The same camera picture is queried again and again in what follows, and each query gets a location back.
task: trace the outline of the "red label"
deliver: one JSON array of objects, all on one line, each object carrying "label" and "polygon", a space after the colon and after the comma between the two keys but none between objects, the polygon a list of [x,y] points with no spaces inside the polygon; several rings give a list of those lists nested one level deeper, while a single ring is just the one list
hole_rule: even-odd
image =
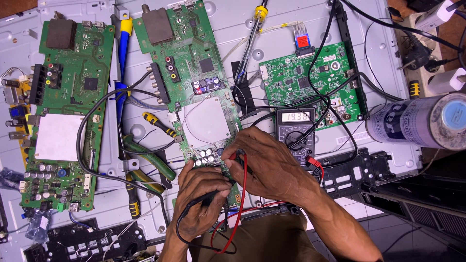
[{"label": "red label", "polygon": [[309,45],[309,42],[308,42],[308,37],[306,35],[303,35],[303,36],[300,36],[296,39],[296,41],[298,42],[298,47],[301,48],[301,47],[306,47]]}]

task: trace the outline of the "multimeter dial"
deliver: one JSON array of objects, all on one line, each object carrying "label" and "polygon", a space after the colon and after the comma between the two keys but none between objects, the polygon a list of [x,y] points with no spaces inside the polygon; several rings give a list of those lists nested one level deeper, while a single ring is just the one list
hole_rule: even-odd
[{"label": "multimeter dial", "polygon": [[306,156],[314,157],[314,132],[302,139],[306,131],[314,126],[315,109],[279,109],[276,111],[276,138],[290,149],[296,161],[307,169]]}]

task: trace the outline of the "brown trousers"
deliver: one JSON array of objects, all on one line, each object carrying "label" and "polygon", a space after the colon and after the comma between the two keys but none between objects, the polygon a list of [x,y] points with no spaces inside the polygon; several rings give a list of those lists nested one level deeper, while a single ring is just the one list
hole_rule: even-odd
[{"label": "brown trousers", "polygon": [[[327,262],[312,245],[306,234],[306,217],[296,215],[268,215],[245,221],[238,227],[233,242],[236,254],[216,254],[212,250],[201,248],[191,250],[194,262]],[[232,229],[224,234],[230,237]],[[210,246],[211,234],[205,233],[194,241]],[[213,246],[222,248],[226,239],[215,234]],[[227,249],[234,251],[232,244]]]}]

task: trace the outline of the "green circuit board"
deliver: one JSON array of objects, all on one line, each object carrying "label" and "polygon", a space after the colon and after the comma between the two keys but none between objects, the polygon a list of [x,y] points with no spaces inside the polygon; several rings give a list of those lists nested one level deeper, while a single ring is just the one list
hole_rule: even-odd
[{"label": "green circuit board", "polygon": [[[237,132],[241,130],[241,123],[226,80],[226,74],[204,3],[203,1],[184,1],[173,5],[172,9],[166,10],[166,15],[173,32],[173,38],[157,44],[151,44],[150,34],[144,24],[144,14],[143,17],[133,20],[133,27],[139,46],[143,54],[150,55],[152,61],[159,65],[165,89],[170,98],[170,103],[167,103],[169,112],[176,112],[175,114],[177,114],[178,119],[181,117],[180,112],[184,106],[206,99],[215,99],[220,102],[221,110],[228,125],[229,132],[227,134],[229,137],[214,142],[215,146],[209,144],[196,148],[192,147],[186,139],[183,122],[179,120],[172,122],[172,124],[174,130],[177,132],[177,136],[181,135],[184,138],[184,141],[180,142],[179,146],[183,152],[185,161],[193,159],[196,162],[197,160],[207,158],[207,155],[204,157],[201,154],[202,152],[206,152],[206,150],[211,150],[211,156],[214,157],[214,161],[203,161],[202,164],[196,167],[206,165],[222,166],[223,174],[231,178],[229,170],[223,161],[220,160],[220,155],[223,149],[234,140]],[[174,83],[171,81],[172,72],[167,69],[167,57],[171,57],[174,61],[174,67],[177,70],[176,79],[179,79],[179,82]],[[207,78],[217,79],[220,83],[224,84],[223,88],[195,95],[192,83]],[[233,186],[228,199],[230,205],[240,204],[240,193],[236,184]]]},{"label": "green circuit board", "polygon": [[[46,81],[43,92],[37,95],[42,96],[41,102],[37,105],[36,115],[40,116],[40,122],[33,127],[31,140],[38,141],[40,136],[54,137],[54,133],[40,133],[42,122],[45,125],[46,115],[72,115],[75,117],[85,116],[95,103],[107,94],[110,61],[113,49],[113,39],[115,33],[114,26],[99,24],[89,24],[85,28],[81,23],[59,25],[58,32],[49,34],[50,21],[44,22],[40,41],[39,53],[45,55],[45,61],[41,67],[40,74],[46,74]],[[70,34],[69,48],[48,48],[48,38],[53,33]],[[61,45],[57,41],[51,41],[51,45]],[[61,84],[55,73],[61,73]],[[86,125],[83,143],[83,160],[93,170],[97,170],[99,163],[99,151],[102,137],[102,124],[105,110],[105,102],[93,113]],[[70,137],[70,144],[75,148],[76,136]],[[37,153],[39,149],[31,146],[28,154],[28,165],[26,171],[29,172],[25,178],[22,189],[22,206],[40,207],[41,203],[47,202],[52,208],[58,210],[72,209],[91,210],[93,208],[94,191],[96,187],[96,177],[86,174],[77,161],[65,160],[45,160],[40,159]],[[51,170],[41,170],[44,166],[50,165]],[[47,179],[47,173],[53,174]],[[60,194],[63,189],[70,189],[72,193],[68,195],[65,203],[60,202]],[[49,197],[44,192],[52,193]]]},{"label": "green circuit board", "polygon": [[[313,85],[321,94],[328,94],[342,84],[346,78],[352,76],[355,70],[349,67],[350,64],[343,42],[328,45],[322,49],[312,67],[310,78]],[[307,97],[316,95],[307,79],[309,66],[313,58],[314,55],[305,58],[288,55],[260,63],[259,66],[268,99],[285,103],[296,103]],[[357,121],[358,116],[361,115],[355,91],[355,88],[358,87],[357,85],[357,81],[352,81],[346,87],[330,96],[332,107],[346,123]],[[271,101],[270,105],[283,104]],[[324,109],[325,105],[323,102],[317,104],[316,120],[322,115]],[[317,129],[325,129],[337,125],[341,124],[329,111],[325,116],[325,120],[320,123]]]}]

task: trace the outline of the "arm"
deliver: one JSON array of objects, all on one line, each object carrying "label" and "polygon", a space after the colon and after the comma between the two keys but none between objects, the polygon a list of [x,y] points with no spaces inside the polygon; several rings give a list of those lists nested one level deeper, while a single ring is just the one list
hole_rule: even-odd
[{"label": "arm", "polygon": [[253,171],[247,177],[249,193],[303,207],[335,257],[368,262],[382,260],[380,251],[361,225],[301,168],[285,144],[256,127],[240,131],[221,158],[241,185],[244,170],[238,162],[228,159],[238,149],[246,153],[248,167]]},{"label": "arm", "polygon": [[219,218],[226,196],[230,193],[229,178],[222,176],[221,168],[203,167],[192,169],[194,162],[189,160],[178,176],[178,196],[176,198],[173,219],[167,228],[165,245],[159,262],[184,262],[187,260],[188,245],[176,234],[176,223],[186,205],[206,193],[219,190],[211,204],[191,207],[188,215],[180,222],[178,231],[183,239],[191,242],[198,235],[207,231]]}]

